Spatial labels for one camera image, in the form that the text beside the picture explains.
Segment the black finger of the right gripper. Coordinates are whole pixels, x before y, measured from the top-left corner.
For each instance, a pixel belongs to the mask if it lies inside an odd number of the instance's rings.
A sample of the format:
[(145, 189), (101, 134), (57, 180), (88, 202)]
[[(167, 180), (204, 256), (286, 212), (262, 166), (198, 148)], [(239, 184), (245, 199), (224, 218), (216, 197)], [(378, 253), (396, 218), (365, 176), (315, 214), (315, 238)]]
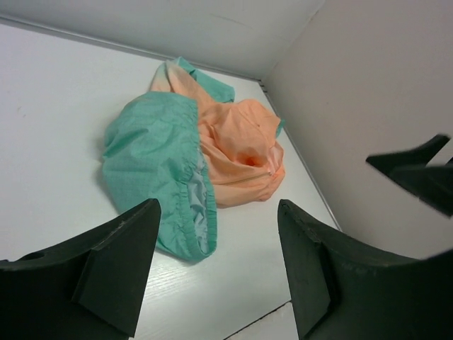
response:
[(366, 162), (397, 184), (421, 184), (431, 179), (447, 183), (450, 161), (445, 164), (429, 163), (449, 141), (449, 135), (437, 134), (412, 149), (369, 155)]

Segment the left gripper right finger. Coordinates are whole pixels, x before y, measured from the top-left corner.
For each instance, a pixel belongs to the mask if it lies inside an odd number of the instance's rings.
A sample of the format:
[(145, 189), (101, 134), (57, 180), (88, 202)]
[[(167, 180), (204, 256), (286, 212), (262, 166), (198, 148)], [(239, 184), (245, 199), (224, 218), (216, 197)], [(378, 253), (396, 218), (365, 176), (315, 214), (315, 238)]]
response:
[(278, 232), (300, 339), (451, 339), (452, 252), (360, 242), (281, 200)]

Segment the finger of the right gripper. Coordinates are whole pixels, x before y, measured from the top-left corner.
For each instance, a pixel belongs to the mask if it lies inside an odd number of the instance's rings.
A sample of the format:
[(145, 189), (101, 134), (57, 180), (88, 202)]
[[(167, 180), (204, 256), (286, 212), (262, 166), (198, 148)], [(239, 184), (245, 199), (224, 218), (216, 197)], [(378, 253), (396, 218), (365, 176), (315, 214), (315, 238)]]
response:
[(452, 216), (452, 163), (399, 167), (391, 179), (431, 208)]

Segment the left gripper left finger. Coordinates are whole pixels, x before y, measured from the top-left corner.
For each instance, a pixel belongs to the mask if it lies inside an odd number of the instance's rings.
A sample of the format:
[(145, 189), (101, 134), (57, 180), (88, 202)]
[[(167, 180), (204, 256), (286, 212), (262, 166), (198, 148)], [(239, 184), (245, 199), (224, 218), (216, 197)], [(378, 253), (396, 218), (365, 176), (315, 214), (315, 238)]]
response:
[(148, 199), (71, 239), (1, 262), (2, 339), (131, 339), (159, 233)]

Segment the orange and teal jacket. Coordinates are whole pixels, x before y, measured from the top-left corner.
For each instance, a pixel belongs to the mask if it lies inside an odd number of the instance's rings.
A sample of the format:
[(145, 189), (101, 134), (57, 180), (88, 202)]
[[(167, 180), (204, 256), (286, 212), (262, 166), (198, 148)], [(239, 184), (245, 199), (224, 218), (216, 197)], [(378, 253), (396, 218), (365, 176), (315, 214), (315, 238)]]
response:
[(217, 248), (217, 209), (268, 200), (285, 177), (282, 121), (183, 58), (105, 131), (103, 179), (119, 212), (155, 198), (158, 249), (198, 262)]

